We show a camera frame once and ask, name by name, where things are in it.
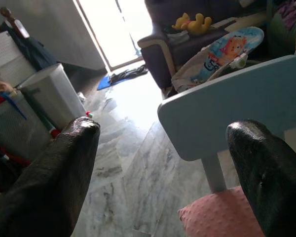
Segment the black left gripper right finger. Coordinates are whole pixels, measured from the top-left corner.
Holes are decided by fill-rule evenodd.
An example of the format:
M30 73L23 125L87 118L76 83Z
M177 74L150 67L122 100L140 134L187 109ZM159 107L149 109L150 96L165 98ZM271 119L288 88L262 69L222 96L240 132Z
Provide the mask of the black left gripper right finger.
M267 127L240 120L226 128L240 185L267 237L296 237L296 152Z

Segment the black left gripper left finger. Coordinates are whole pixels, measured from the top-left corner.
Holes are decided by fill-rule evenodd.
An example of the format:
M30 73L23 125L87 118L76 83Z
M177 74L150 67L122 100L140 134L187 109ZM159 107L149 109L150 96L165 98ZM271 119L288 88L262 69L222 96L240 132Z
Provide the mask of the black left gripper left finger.
M100 125L80 117L0 196L0 237L69 237L93 173Z

